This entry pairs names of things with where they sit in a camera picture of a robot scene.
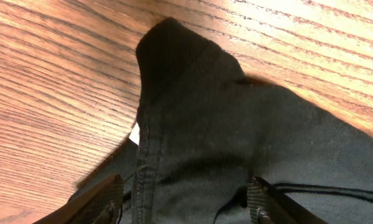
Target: wood grain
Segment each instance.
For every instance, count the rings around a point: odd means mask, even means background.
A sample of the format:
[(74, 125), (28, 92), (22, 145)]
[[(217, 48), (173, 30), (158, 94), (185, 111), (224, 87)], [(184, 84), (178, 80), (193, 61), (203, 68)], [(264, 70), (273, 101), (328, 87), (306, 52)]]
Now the wood grain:
[(0, 0), (0, 223), (54, 211), (120, 145), (136, 45), (169, 16), (373, 136), (373, 0)]

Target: wooden table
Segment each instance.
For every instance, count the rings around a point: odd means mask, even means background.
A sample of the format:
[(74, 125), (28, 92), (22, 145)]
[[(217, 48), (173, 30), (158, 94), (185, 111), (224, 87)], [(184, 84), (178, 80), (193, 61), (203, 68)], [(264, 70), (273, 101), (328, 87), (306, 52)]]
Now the wooden table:
[(130, 132), (165, 17), (373, 136), (373, 0), (0, 0), (0, 223), (63, 205)]

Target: black fabric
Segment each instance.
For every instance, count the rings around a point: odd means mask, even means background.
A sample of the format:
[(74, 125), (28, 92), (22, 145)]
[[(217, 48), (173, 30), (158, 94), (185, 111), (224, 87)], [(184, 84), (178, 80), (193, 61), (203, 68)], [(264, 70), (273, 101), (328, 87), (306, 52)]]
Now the black fabric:
[[(133, 161), (136, 172), (132, 217), (121, 223), (251, 223), (246, 199), (235, 198), (251, 173), (274, 185), (373, 192), (372, 138), (288, 89), (246, 82), (212, 41), (166, 19), (136, 53), (140, 144), (114, 161)], [(369, 200), (288, 196), (328, 223), (373, 223)]]

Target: black garment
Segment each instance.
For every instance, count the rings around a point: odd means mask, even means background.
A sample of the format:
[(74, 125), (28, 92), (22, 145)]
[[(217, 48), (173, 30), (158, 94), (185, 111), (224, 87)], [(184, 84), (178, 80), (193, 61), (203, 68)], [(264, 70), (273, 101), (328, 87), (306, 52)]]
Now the black garment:
[(174, 19), (145, 35), (137, 59), (139, 147), (128, 141), (88, 184), (134, 174), (121, 223), (250, 224), (251, 173), (328, 223), (373, 223), (368, 135), (288, 89), (248, 82), (234, 57)]

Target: white tag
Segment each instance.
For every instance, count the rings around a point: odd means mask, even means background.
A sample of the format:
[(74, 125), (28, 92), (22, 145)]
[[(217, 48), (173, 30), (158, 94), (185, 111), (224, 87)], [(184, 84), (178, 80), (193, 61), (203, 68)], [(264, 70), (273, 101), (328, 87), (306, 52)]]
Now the white tag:
[(133, 127), (129, 139), (139, 145), (139, 126), (138, 123)]

